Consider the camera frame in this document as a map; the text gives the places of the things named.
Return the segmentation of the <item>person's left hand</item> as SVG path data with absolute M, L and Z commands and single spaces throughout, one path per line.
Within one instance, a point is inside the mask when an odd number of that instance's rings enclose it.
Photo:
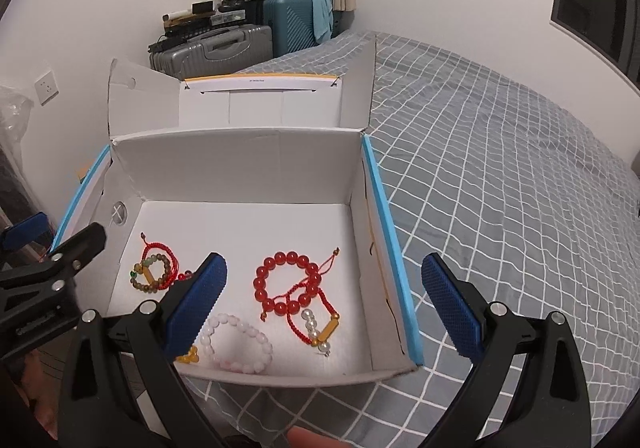
M 32 350 L 17 361 L 10 369 L 10 377 L 40 425 L 58 439 L 58 398 L 52 379 L 43 370 L 39 350 Z

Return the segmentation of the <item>person's right hand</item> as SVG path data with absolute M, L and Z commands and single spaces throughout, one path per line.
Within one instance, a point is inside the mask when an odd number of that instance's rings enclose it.
M 349 448 L 349 444 L 293 426 L 286 434 L 291 448 Z

